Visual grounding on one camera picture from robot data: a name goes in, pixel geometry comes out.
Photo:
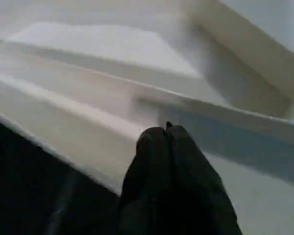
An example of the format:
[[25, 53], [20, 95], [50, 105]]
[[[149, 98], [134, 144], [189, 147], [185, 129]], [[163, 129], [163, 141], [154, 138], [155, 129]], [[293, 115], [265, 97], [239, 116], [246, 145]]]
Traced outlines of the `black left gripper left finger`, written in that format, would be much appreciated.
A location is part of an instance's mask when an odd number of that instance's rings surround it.
[[136, 142], [136, 152], [123, 180], [118, 205], [120, 235], [169, 233], [167, 199], [171, 188], [171, 158], [165, 131], [146, 129]]

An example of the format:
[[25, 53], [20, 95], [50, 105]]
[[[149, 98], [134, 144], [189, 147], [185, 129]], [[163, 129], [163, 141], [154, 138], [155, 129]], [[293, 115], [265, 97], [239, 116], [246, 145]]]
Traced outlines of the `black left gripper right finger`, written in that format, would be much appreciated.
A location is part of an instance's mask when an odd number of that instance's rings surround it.
[[240, 235], [242, 231], [222, 179], [180, 125], [166, 123], [174, 193], [181, 205], [180, 231], [188, 235]]

